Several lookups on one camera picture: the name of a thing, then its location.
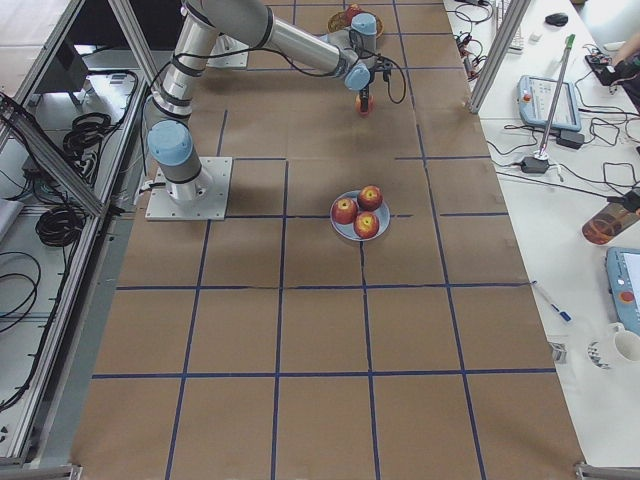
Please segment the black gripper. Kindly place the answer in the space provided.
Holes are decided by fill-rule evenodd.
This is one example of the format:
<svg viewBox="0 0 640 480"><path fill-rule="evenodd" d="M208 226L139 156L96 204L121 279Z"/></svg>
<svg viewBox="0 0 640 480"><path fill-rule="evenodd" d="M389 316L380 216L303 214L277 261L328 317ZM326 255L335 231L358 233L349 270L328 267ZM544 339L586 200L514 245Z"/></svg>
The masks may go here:
<svg viewBox="0 0 640 480"><path fill-rule="evenodd" d="M371 100L373 98L371 92L370 92L370 86L367 85L366 87L364 87L363 89L361 89L358 93L359 99L361 100L361 112L362 113L368 113L370 110L370 102L369 100Z"/></svg>

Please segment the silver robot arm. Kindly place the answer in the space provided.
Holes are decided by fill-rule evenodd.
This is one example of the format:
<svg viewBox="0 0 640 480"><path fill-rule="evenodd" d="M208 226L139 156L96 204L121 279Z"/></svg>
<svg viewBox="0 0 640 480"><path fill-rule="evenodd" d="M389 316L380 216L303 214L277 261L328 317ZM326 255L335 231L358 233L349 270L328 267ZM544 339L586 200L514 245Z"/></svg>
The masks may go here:
<svg viewBox="0 0 640 480"><path fill-rule="evenodd" d="M194 89L209 62L264 51L340 78L354 92L366 90L374 78L377 19L368 12L322 37L279 18L261 1L186 1L183 12L171 59L153 81L142 129L172 197L181 186L200 195L210 182L188 127Z"/></svg>

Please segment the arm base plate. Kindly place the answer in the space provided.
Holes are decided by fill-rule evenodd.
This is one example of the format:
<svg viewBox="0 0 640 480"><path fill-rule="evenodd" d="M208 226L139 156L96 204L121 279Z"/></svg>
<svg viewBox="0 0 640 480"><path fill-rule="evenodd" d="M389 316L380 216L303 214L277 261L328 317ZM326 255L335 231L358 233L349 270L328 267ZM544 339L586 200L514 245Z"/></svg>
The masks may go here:
<svg viewBox="0 0 640 480"><path fill-rule="evenodd" d="M248 63L248 46L227 35L219 36L206 65L215 69L245 69Z"/></svg>
<svg viewBox="0 0 640 480"><path fill-rule="evenodd" d="M227 212L233 159L201 157L199 176L184 184L170 182L158 167L145 218L149 221L223 221Z"/></svg>

